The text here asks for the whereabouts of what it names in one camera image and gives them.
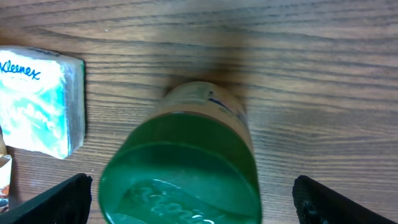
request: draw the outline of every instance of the green bottle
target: green bottle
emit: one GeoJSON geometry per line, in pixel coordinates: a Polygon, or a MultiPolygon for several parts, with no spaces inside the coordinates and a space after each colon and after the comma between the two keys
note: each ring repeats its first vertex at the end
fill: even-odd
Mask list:
{"type": "Polygon", "coordinates": [[[260,224],[242,106],[211,83],[177,87],[111,159],[98,197],[108,223],[260,224]]]}

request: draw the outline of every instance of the kleenex tissue box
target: kleenex tissue box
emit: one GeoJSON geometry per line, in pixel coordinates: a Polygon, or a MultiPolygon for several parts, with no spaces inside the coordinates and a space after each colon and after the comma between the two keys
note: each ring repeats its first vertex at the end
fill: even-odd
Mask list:
{"type": "Polygon", "coordinates": [[[83,61],[33,47],[0,46],[0,126],[8,146],[59,159],[82,146],[83,61]]]}

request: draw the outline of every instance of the kleenex logo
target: kleenex logo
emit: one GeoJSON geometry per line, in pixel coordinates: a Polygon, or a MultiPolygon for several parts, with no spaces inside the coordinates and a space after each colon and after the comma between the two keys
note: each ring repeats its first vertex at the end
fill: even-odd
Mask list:
{"type": "Polygon", "coordinates": [[[2,73],[20,73],[27,75],[28,77],[32,77],[33,80],[40,80],[40,78],[37,78],[37,75],[40,74],[41,72],[36,72],[34,69],[32,70],[30,67],[24,67],[21,65],[13,65],[11,60],[8,60],[6,63],[1,63],[0,62],[0,71],[2,73]]]}

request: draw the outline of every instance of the wooden table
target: wooden table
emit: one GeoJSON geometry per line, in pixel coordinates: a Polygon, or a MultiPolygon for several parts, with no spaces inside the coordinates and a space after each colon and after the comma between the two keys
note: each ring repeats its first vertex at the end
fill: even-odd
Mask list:
{"type": "Polygon", "coordinates": [[[206,80],[244,103],[266,223],[298,223],[300,174],[398,222],[398,1],[7,0],[0,44],[86,61],[87,137],[65,160],[10,149],[27,200],[98,179],[170,88],[206,80]]]}

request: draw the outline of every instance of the table surface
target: table surface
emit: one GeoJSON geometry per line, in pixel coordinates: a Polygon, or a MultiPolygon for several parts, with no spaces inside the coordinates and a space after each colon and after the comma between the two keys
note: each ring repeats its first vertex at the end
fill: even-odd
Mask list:
{"type": "Polygon", "coordinates": [[[86,62],[85,145],[65,160],[20,149],[25,201],[79,172],[98,179],[166,91],[219,84],[245,105],[266,223],[298,223],[308,175],[398,222],[398,1],[6,0],[0,44],[86,62]]]}

